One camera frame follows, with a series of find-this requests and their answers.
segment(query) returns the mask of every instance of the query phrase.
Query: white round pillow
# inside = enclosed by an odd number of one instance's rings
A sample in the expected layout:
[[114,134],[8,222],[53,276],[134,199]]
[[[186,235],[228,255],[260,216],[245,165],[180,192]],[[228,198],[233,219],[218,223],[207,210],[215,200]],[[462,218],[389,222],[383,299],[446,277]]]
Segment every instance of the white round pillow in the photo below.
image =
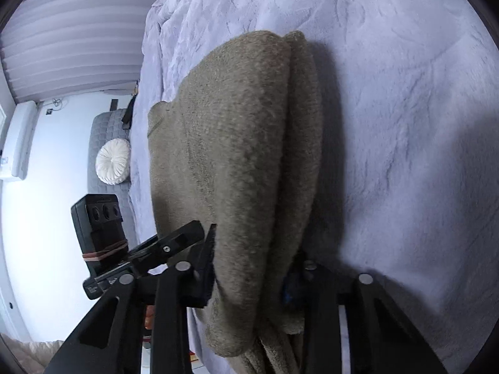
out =
[[130,175],[130,143],[120,138],[107,142],[97,154],[95,172],[106,184],[124,182]]

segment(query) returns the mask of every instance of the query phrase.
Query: air conditioner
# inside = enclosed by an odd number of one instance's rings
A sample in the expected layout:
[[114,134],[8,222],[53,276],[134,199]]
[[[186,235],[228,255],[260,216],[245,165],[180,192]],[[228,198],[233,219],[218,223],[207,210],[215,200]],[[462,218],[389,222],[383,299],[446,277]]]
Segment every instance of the air conditioner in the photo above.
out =
[[36,115],[37,108],[34,101],[16,105],[0,158],[0,180],[19,181],[26,178],[29,146],[36,124]]

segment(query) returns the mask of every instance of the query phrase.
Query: towel fold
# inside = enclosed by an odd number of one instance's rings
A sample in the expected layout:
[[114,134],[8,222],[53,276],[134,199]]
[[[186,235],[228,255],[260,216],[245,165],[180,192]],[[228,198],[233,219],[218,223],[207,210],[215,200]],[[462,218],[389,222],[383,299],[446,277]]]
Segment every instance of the towel fold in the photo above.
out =
[[149,113],[159,234],[218,225],[208,345],[238,373],[294,373],[287,338],[303,316],[281,307],[315,195],[322,111],[304,35],[252,32],[191,70],[173,102]]

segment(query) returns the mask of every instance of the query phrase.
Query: pleated curtain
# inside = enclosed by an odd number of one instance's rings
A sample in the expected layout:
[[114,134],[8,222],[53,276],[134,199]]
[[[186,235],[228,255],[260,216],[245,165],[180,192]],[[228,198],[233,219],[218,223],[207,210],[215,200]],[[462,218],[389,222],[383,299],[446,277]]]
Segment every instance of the pleated curtain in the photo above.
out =
[[131,91],[154,1],[24,0],[0,34],[3,71],[16,102]]

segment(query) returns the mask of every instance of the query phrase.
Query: camera lens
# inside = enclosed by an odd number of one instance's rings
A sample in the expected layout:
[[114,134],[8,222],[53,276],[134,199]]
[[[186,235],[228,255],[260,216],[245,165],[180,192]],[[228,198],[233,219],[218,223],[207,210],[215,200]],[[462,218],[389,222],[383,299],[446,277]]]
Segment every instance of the camera lens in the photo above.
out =
[[104,205],[102,207],[102,213],[104,214],[104,217],[106,219],[109,219],[109,208],[107,207],[107,205]]
[[100,219],[99,210],[97,209],[97,207],[92,208],[92,216],[96,221]]

